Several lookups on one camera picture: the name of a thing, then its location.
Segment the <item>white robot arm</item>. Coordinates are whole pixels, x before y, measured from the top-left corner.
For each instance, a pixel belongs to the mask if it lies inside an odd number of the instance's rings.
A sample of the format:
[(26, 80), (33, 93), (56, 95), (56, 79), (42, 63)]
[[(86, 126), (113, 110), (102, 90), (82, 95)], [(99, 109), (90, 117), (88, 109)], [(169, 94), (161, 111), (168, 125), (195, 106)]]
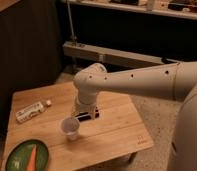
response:
[(74, 77), (74, 112), (95, 114), (102, 91), (135, 94), (182, 103), (167, 171), (197, 171), (197, 62), (178, 62), (109, 73), (94, 63)]

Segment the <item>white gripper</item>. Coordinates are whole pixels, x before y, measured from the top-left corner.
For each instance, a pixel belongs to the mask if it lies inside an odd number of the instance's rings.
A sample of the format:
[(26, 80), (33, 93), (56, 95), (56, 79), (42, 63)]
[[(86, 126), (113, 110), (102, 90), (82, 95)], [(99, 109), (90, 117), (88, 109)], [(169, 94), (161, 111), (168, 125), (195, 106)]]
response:
[(74, 107), (75, 111), (73, 111), (72, 116), (76, 117), (79, 115), (79, 113), (85, 113), (87, 112), (92, 120), (95, 119), (95, 113), (96, 113), (96, 106), (97, 102), (82, 102), (79, 97), (75, 98)]

